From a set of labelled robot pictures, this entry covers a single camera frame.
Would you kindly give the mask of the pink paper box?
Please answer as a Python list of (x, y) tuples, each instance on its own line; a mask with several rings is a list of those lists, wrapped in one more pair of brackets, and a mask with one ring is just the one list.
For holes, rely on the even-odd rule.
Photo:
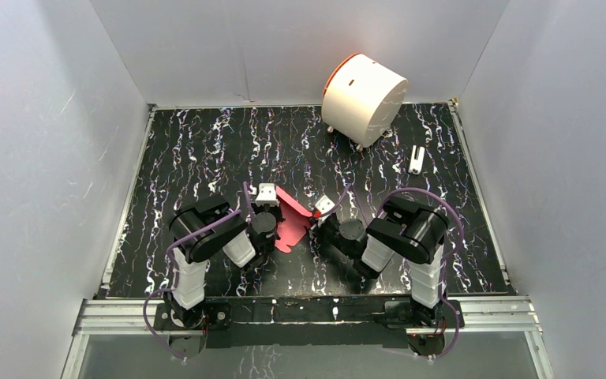
[(283, 217), (283, 221), (278, 224), (279, 239), (275, 247), (283, 253), (290, 253), (311, 227), (312, 212), (280, 186), (276, 186), (275, 191)]

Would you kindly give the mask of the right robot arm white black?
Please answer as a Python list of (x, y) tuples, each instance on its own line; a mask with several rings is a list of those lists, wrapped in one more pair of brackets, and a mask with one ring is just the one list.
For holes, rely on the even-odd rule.
[(365, 225), (359, 219), (339, 221), (335, 203), (322, 196), (314, 204), (315, 239), (347, 256), (363, 277), (376, 279), (395, 255), (410, 267), (410, 308), (399, 310), (394, 321), (434, 327), (444, 315), (441, 278), (448, 218), (403, 197), (391, 197), (384, 214)]

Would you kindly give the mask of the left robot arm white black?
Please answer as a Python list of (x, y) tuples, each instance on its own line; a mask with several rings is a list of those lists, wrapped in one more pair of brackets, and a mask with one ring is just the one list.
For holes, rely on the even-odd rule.
[(280, 239), (284, 220), (275, 195), (256, 199), (249, 220), (221, 194), (212, 194), (178, 209), (168, 223), (174, 236), (168, 255), (174, 264), (172, 293), (166, 296), (169, 317), (175, 325), (195, 328), (204, 319), (205, 274), (210, 258), (224, 253), (238, 268), (261, 266)]

